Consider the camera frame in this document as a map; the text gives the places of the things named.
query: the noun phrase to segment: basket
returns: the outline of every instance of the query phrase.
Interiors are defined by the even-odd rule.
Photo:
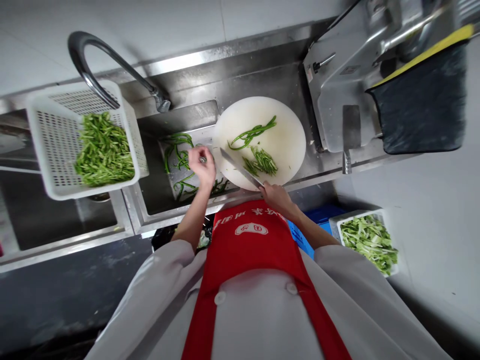
[[[328,220],[330,222],[331,234],[333,235],[333,237],[335,239],[339,240],[343,246],[345,246],[344,239],[343,239],[343,236],[342,236],[342,231],[340,229],[340,225],[343,224],[343,223],[346,223],[346,222],[348,222],[348,221],[350,221],[354,218],[363,218],[364,216],[367,216],[367,215],[372,215],[375,218],[375,220],[378,220],[386,228],[386,230],[390,234],[390,227],[387,224],[388,221],[387,221],[387,216],[386,216],[386,213],[385,213],[384,209],[377,209],[377,210],[372,210],[372,211],[356,210],[356,211],[347,212],[347,213],[344,213],[342,215],[338,215],[338,216],[335,216],[335,217],[331,217]],[[394,248],[397,248],[395,246],[395,240],[392,238],[392,234],[390,234],[390,238],[391,238],[392,246]],[[399,272],[399,265],[398,264],[393,264],[392,267],[391,267],[390,276],[398,274],[398,272]]]
[[[78,199],[118,190],[149,174],[134,109],[122,97],[116,83],[104,80],[100,85],[120,108],[111,109],[84,82],[46,88],[27,98],[28,122],[43,184],[54,200]],[[74,169],[83,146],[80,131],[83,115],[103,112],[109,112],[110,121],[125,130],[135,175],[129,181],[89,187]]]

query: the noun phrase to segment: chopped vegetable pile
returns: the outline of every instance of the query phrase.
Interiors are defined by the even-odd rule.
[[[135,175],[125,130],[110,121],[110,114],[83,116],[80,134],[83,149],[76,157],[74,168],[89,187],[121,183]]]
[[[372,215],[354,218],[340,225],[343,243],[364,255],[383,274],[390,275],[392,265],[397,263],[398,250],[385,226]]]
[[[228,147],[232,150],[240,150],[243,148],[246,148],[250,142],[253,140],[254,137],[257,137],[261,134],[264,133],[265,130],[273,128],[277,123],[275,122],[275,119],[277,118],[277,115],[273,116],[271,120],[265,125],[257,125],[254,126],[253,129],[242,132],[240,135],[238,135],[231,143],[228,143]],[[240,147],[232,147],[232,145],[238,141],[238,140],[243,140],[244,143]]]
[[[274,115],[271,120],[265,125],[257,125],[254,126],[253,129],[242,132],[240,135],[238,135],[233,141],[228,143],[228,147],[232,150],[240,150],[244,149],[246,147],[249,147],[251,152],[253,153],[253,156],[255,157],[255,160],[249,160],[246,157],[242,156],[243,159],[243,167],[245,170],[247,170],[250,174],[253,176],[257,177],[259,175],[258,171],[261,171],[265,174],[275,176],[275,174],[278,171],[277,165],[275,165],[274,160],[268,154],[264,149],[258,149],[256,146],[249,146],[249,144],[252,142],[254,137],[257,137],[261,134],[263,134],[266,130],[273,128],[277,123],[275,120],[277,119],[277,115]],[[244,143],[240,147],[232,147],[232,145],[238,141],[238,140],[243,140]]]
[[[243,167],[245,170],[255,177],[258,177],[259,175],[257,170],[265,174],[275,176],[279,168],[277,165],[275,165],[275,162],[270,154],[263,149],[259,150],[256,146],[250,146],[250,150],[253,153],[256,161],[251,161],[246,157],[242,157],[244,162]]]

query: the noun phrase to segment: faucet spout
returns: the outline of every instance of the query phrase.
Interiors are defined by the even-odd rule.
[[[153,96],[156,103],[156,109],[159,113],[166,113],[170,109],[171,102],[150,82],[144,79],[135,69],[130,66],[115,50],[98,37],[84,31],[75,31],[68,37],[68,52],[80,76],[87,85],[112,109],[118,109],[120,104],[111,97],[99,82],[95,79],[85,60],[85,46],[93,45],[104,51],[108,56],[115,60],[122,68],[132,75],[140,84],[147,88],[150,95]]]

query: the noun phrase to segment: hand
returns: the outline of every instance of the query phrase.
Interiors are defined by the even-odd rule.
[[[260,191],[266,203],[270,205],[273,210],[282,214],[291,222],[295,222],[301,211],[282,186],[270,185],[268,181],[265,181],[263,187],[260,187]]]
[[[206,162],[201,162],[200,157],[206,158]],[[201,189],[208,189],[210,192],[214,187],[217,170],[215,169],[214,157],[206,146],[194,147],[188,150],[188,166],[200,179]]]

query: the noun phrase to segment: blue crate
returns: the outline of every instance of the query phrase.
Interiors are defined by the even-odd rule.
[[[345,214],[345,211],[335,205],[324,205],[305,213],[314,223],[318,224],[330,235],[332,235],[332,228],[330,227],[329,219],[341,214]],[[295,240],[298,247],[313,259],[314,249],[310,246],[305,236],[293,222],[288,221],[288,225],[290,226],[291,237]]]

